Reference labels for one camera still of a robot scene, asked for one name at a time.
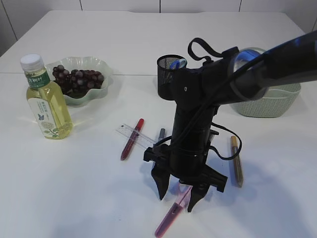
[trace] white tabletop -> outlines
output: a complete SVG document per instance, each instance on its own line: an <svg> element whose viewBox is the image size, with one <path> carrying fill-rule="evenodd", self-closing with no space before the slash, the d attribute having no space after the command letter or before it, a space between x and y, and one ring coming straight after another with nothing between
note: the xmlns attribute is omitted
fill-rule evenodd
<svg viewBox="0 0 317 238"><path fill-rule="evenodd" d="M200 66L187 54L195 37L222 52L234 46L268 50L302 34L286 14L278 12L51 11L0 58L0 72L22 72L20 58L38 53L45 63L95 56L115 74L156 75L156 61L165 54L185 57L189 67Z"/></svg>
<svg viewBox="0 0 317 238"><path fill-rule="evenodd" d="M154 76L114 76L108 94L69 107L73 133L44 139L25 99L23 74L0 73L0 237L153 237L176 197L159 201L144 150L119 160L127 139L121 124L145 119L142 133L171 133L175 103L157 95ZM209 189L191 214L183 212L165 234L174 237L315 238L317 83L302 92L280 118L255 119L221 106L214 122L243 139L245 183L231 184L231 162L212 151L207 164L229 176L225 192ZM229 134L213 144L229 155Z"/></svg>

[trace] grapes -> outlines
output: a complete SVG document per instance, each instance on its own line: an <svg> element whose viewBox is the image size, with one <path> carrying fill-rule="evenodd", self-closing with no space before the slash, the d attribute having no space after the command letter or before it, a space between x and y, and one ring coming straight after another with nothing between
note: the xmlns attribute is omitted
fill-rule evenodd
<svg viewBox="0 0 317 238"><path fill-rule="evenodd" d="M58 69L58 71L64 71L65 68L63 65L60 64L57 66L57 69Z"/></svg>
<svg viewBox="0 0 317 238"><path fill-rule="evenodd" d="M69 71L67 69L64 69L63 73L67 76L69 75Z"/></svg>
<svg viewBox="0 0 317 238"><path fill-rule="evenodd" d="M85 82L84 82L84 80L83 80L82 78L80 78L80 79L77 80L77 84L80 85L80 86L81 86L81 85L84 85L84 83L85 83Z"/></svg>
<svg viewBox="0 0 317 238"><path fill-rule="evenodd" d="M97 79L98 79L99 82L102 83L104 81L104 76L102 74L100 74L100 75L98 75Z"/></svg>
<svg viewBox="0 0 317 238"><path fill-rule="evenodd" d="M96 84L95 84L95 88L100 89L100 88L101 88L101 85L100 85L99 83L96 83Z"/></svg>
<svg viewBox="0 0 317 238"><path fill-rule="evenodd" d="M53 68L53 76L63 94L72 98L81 98L92 88L100 89L105 79L95 70L73 69L69 73L69 70L61 64Z"/></svg>
<svg viewBox="0 0 317 238"><path fill-rule="evenodd" d="M82 71L78 71L75 73L75 76L78 77L78 78L82 78L84 76L83 72Z"/></svg>
<svg viewBox="0 0 317 238"><path fill-rule="evenodd" d="M75 74L77 71L78 71L77 69L73 69L73 70L71 71L71 74Z"/></svg>
<svg viewBox="0 0 317 238"><path fill-rule="evenodd" d="M87 83L87 88L94 88L94 86L95 86L95 83L93 81L89 81Z"/></svg>
<svg viewBox="0 0 317 238"><path fill-rule="evenodd" d="M64 79L64 78L65 78L65 75L64 75L63 73L59 73L59 74L58 74L58 77L59 77L59 79Z"/></svg>

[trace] light green plastic basket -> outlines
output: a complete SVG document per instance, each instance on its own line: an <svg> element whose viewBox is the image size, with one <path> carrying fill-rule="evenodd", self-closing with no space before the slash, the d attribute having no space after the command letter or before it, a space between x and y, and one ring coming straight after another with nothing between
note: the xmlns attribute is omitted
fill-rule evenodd
<svg viewBox="0 0 317 238"><path fill-rule="evenodd" d="M241 115L254 118L277 118L283 115L301 91L299 83L270 87L263 98L232 104Z"/></svg>

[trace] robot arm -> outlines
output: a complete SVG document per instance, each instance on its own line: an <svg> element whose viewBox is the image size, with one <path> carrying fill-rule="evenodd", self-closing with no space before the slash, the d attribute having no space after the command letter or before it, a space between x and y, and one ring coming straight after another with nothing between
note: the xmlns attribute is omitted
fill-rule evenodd
<svg viewBox="0 0 317 238"><path fill-rule="evenodd" d="M222 59L212 61L210 57L195 56L191 50L194 41ZM212 118L219 106L260 99L270 86L317 80L317 31L262 55L252 50L239 52L237 47L219 54L199 38L190 43L188 52L195 60L207 61L201 68L181 68L173 72L169 98L175 100L177 107L171 144L163 144L166 141L163 140L149 147L144 152L144 160L155 162L152 177L160 199L166 194L170 175L193 186L190 212L206 195L209 186L223 192L227 181L226 176L206 165L210 149L219 155L211 146L213 136L218 133L210 130L211 125L215 125Z"/></svg>

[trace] red marker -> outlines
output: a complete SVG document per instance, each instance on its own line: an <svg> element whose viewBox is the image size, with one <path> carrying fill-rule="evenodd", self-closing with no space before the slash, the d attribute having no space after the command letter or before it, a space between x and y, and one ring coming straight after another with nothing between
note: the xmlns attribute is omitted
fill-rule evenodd
<svg viewBox="0 0 317 238"><path fill-rule="evenodd" d="M135 140L137 139L137 137L139 136L138 132L141 131L141 128L143 126L144 120L141 118L137 124L137 126L134 128L134 131L132 132L128 143L125 145L122 154L121 154L121 160L125 160L128 155L130 154L130 151L135 143Z"/></svg>

